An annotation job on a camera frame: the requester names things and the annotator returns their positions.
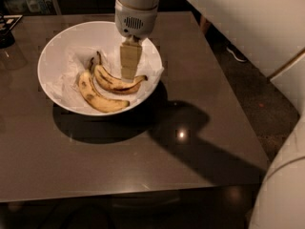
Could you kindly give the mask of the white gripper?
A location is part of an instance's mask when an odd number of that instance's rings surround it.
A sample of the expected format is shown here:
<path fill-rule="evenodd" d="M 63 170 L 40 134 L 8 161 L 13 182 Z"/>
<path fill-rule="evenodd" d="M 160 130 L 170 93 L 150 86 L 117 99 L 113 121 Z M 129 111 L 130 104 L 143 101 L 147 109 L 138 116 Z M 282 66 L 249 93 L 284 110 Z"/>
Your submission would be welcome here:
<path fill-rule="evenodd" d="M 135 78 L 142 54 L 141 41 L 153 31 L 158 0 L 115 0 L 115 25 L 125 37 L 120 46 L 121 76 Z"/>

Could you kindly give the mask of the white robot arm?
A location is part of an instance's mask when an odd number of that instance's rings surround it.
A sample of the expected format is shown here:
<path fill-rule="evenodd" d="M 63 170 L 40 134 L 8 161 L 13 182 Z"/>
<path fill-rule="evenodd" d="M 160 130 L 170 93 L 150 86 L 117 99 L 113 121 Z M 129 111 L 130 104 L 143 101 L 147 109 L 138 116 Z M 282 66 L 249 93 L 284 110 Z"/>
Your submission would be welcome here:
<path fill-rule="evenodd" d="M 300 114 L 258 192 L 249 229 L 305 229 L 305 0 L 187 0 Z"/>

